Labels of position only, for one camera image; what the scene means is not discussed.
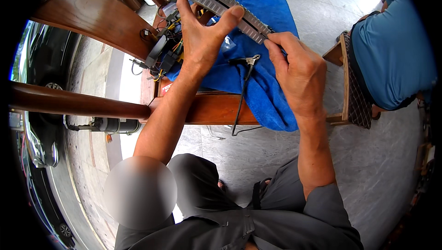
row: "blue towel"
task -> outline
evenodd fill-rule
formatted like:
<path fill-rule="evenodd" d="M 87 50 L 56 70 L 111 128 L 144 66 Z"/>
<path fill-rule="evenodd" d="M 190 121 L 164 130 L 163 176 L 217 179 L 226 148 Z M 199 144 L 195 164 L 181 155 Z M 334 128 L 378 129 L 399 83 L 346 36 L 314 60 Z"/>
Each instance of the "blue towel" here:
<path fill-rule="evenodd" d="M 236 1 L 276 32 L 289 31 L 299 37 L 286 0 Z M 229 37 L 236 46 L 224 53 L 219 52 L 218 59 L 201 86 L 240 94 L 247 68 L 243 65 L 229 65 L 228 60 L 260 54 L 261 58 L 255 62 L 251 79 L 247 84 L 244 95 L 246 104 L 260 125 L 273 130 L 298 130 L 293 112 L 276 81 L 275 69 L 264 44 L 258 45 L 238 28 L 229 33 Z M 173 81 L 178 76 L 179 70 L 180 67 L 175 65 L 166 76 Z"/>

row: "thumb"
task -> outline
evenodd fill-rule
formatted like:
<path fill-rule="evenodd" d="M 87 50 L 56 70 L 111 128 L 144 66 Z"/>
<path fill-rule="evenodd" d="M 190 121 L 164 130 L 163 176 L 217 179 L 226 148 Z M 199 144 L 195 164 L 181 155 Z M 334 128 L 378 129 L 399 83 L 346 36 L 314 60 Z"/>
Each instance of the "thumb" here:
<path fill-rule="evenodd" d="M 219 36 L 225 37 L 231 32 L 244 16 L 244 8 L 233 6 L 223 13 L 218 23 L 215 25 Z"/>
<path fill-rule="evenodd" d="M 278 45 L 269 39 L 264 40 L 264 45 L 269 50 L 269 58 L 275 67 L 276 74 L 280 75 L 287 73 L 289 64 L 285 60 L 284 54 L 282 54 Z"/>

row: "gray shirt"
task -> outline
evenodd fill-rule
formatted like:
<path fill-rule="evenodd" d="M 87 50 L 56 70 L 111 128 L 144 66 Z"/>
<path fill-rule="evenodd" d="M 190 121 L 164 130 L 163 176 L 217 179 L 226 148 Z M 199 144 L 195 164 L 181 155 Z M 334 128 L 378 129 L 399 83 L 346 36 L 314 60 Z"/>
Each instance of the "gray shirt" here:
<path fill-rule="evenodd" d="M 171 215 L 152 230 L 119 226 L 115 250 L 363 249 L 348 220 L 338 187 L 315 188 L 302 213 L 277 210 L 229 210 L 191 216 L 174 224 Z"/>

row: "blue shirt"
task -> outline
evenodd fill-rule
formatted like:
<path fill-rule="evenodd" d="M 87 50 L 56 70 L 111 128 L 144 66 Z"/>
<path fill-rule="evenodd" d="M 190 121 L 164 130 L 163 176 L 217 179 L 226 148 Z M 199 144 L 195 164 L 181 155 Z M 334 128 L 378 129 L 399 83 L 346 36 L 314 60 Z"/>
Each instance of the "blue shirt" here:
<path fill-rule="evenodd" d="M 386 0 L 388 8 L 357 23 L 353 49 L 368 91 L 387 110 L 428 91 L 437 81 L 427 33 L 412 0 Z"/>

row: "man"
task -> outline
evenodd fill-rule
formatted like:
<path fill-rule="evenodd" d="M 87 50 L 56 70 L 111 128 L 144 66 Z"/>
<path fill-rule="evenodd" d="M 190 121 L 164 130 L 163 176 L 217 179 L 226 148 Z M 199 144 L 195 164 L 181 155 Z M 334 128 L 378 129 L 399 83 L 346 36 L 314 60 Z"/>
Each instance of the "man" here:
<path fill-rule="evenodd" d="M 261 197 L 242 209 L 218 187 L 215 164 L 191 154 L 171 160 L 197 89 L 224 37 L 244 15 L 230 8 L 214 26 L 202 25 L 187 0 L 180 10 L 185 61 L 173 86 L 138 138 L 134 156 L 169 164 L 184 221 L 170 216 L 151 230 L 119 226 L 115 249 L 363 249 L 336 185 L 322 105 L 326 65 L 291 33 L 265 45 L 301 133 L 299 157 L 282 166 Z M 287 52 L 287 60 L 279 46 Z M 151 147 L 150 142 L 162 142 Z"/>
<path fill-rule="evenodd" d="M 350 37 L 350 65 L 373 104 L 373 119 L 416 97 L 430 101 L 436 63 L 412 0 L 385 0 L 381 12 L 365 15 L 353 26 Z"/>

